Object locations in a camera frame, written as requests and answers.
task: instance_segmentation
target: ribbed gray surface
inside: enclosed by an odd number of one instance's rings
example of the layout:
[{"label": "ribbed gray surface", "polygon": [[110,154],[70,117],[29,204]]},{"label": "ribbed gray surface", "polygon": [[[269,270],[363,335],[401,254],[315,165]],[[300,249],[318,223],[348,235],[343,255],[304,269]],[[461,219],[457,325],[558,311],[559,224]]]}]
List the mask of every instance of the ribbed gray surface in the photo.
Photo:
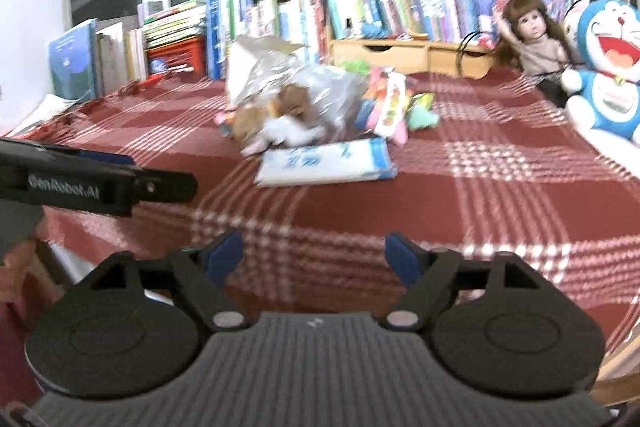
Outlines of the ribbed gray surface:
[{"label": "ribbed gray surface", "polygon": [[264,314],[250,330],[213,336],[189,370],[156,391],[109,403],[47,394],[34,409],[49,427],[601,427],[610,420],[587,393],[543,403],[478,393],[443,371],[418,336],[385,331],[369,314]]}]

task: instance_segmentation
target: checkered blanket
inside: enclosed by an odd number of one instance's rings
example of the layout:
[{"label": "checkered blanket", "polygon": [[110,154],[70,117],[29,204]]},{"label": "checkered blanket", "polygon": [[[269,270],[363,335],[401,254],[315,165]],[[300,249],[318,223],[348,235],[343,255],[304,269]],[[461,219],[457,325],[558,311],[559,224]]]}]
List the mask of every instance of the checkered blanket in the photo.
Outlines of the checkered blanket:
[{"label": "checkered blanket", "polygon": [[191,204],[143,203],[131,219],[49,209],[49,239],[98,263],[116,250],[153,258],[244,234],[228,280],[248,312],[383,314],[401,293],[384,235],[487,258],[524,257],[600,323],[609,349],[640,317],[640,182],[598,155],[532,82],[494,70],[482,80],[420,74],[442,120],[390,146],[394,180],[258,188],[259,158],[215,128],[223,84],[164,80],[131,87],[41,128],[35,140],[132,155],[192,172]]}]

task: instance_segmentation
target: blue picture book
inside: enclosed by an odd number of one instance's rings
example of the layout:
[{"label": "blue picture book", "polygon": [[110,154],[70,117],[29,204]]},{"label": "blue picture book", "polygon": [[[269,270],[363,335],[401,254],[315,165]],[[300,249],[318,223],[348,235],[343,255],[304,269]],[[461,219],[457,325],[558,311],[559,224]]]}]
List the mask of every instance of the blue picture book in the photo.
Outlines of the blue picture book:
[{"label": "blue picture book", "polygon": [[79,102],[98,96],[96,22],[87,20],[49,43],[49,66],[56,96]]}]

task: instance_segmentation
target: silver screw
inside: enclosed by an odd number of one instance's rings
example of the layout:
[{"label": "silver screw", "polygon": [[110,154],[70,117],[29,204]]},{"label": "silver screw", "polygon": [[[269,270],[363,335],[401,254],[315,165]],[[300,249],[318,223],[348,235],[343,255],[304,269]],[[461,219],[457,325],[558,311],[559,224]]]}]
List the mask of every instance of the silver screw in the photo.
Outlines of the silver screw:
[{"label": "silver screw", "polygon": [[396,328],[408,328],[418,323],[418,315],[414,312],[397,310],[386,316],[386,321]]},{"label": "silver screw", "polygon": [[219,328],[236,328],[244,322],[244,317],[238,312],[219,312],[213,315],[213,323]]}]

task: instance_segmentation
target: long brown hair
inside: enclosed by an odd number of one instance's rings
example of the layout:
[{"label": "long brown hair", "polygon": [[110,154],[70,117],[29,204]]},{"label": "long brown hair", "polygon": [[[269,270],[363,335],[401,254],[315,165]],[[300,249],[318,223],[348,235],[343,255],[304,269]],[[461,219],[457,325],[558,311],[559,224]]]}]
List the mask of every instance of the long brown hair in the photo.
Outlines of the long brown hair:
[{"label": "long brown hair", "polygon": [[[571,48],[566,40],[566,35],[562,26],[559,25],[546,13],[546,6],[541,0],[509,0],[504,7],[502,13],[503,18],[511,25],[511,30],[517,38],[521,39],[522,36],[518,34],[518,21],[520,17],[527,13],[538,10],[546,24],[546,34],[562,44],[564,52],[569,60],[571,60]],[[503,38],[498,40],[495,50],[495,62],[498,66],[508,66],[521,70],[522,65],[520,63],[520,54],[513,49],[513,47]]]}]

